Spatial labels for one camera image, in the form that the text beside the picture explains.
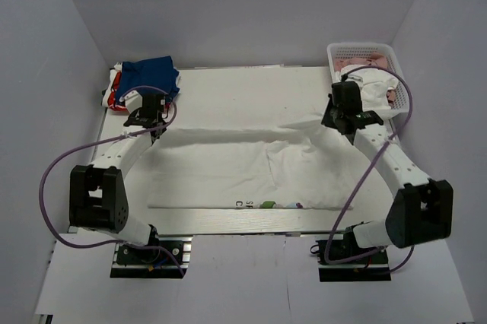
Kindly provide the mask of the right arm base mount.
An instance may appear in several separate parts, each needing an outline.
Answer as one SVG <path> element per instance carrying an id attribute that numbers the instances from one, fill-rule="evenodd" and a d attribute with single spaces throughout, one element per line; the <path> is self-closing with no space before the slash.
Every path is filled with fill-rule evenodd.
<path id="1" fill-rule="evenodd" d="M 383 250 L 343 264 L 330 265 L 325 260 L 327 239 L 317 240 L 310 248 L 310 254 L 317 258 L 319 280 L 322 283 L 352 283 L 390 281 L 390 267 L 387 253 Z M 329 249 L 330 260 L 347 259 L 371 251 L 361 249 L 351 239 L 334 238 Z"/>

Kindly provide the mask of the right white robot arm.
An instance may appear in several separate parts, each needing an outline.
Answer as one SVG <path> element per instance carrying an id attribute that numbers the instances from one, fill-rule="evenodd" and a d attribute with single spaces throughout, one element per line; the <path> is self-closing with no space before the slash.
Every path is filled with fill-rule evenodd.
<path id="1" fill-rule="evenodd" d="M 387 184 L 393 202 L 387 216 L 348 229 L 345 256 L 361 262 L 371 248 L 393 245 L 406 248 L 450 236 L 454 190 L 446 180 L 434 180 L 420 170 L 393 143 L 384 121 L 362 108 L 358 85 L 343 81 L 332 85 L 323 125 L 344 135 L 370 162 Z"/>

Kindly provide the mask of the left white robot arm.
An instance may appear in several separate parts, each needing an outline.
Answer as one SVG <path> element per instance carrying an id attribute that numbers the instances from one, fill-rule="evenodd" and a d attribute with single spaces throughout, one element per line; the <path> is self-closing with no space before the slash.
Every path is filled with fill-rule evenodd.
<path id="1" fill-rule="evenodd" d="M 124 179 L 135 162 L 165 131 L 165 96 L 148 94 L 133 110 L 111 146 L 87 166 L 70 174 L 69 222 L 74 227 L 100 231 L 135 245 L 143 262 L 153 262 L 161 244 L 151 237 L 152 226 L 129 212 Z"/>

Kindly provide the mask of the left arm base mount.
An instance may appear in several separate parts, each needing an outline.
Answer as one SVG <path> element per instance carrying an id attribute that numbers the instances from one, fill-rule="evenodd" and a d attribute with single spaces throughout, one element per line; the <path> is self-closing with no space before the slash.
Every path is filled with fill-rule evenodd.
<path id="1" fill-rule="evenodd" d="M 183 272 L 189 266 L 192 237 L 160 237 L 159 243 L 177 260 Z M 117 245 L 110 269 L 111 278 L 182 279 L 183 275 L 167 253 L 157 249 L 134 249 Z"/>

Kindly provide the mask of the blue t-shirt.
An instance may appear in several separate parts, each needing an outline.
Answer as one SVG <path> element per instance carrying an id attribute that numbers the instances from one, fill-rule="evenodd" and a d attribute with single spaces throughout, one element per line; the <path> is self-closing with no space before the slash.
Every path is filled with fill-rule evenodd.
<path id="1" fill-rule="evenodd" d="M 172 101 L 180 89 L 177 86 L 179 72 L 173 66 L 171 56 L 145 59 L 138 62 L 123 62 L 119 86 L 115 93 L 117 104 L 121 104 L 121 97 L 137 87 L 141 95 L 154 93 L 151 87 L 165 92 L 167 101 Z"/>

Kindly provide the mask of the white printed t-shirt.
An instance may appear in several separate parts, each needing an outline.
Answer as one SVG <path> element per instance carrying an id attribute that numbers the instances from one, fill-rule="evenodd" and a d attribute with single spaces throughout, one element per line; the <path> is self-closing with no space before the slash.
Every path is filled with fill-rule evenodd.
<path id="1" fill-rule="evenodd" d="M 317 116 L 270 129 L 175 129 L 150 150 L 149 208 L 339 210 L 349 145 Z"/>

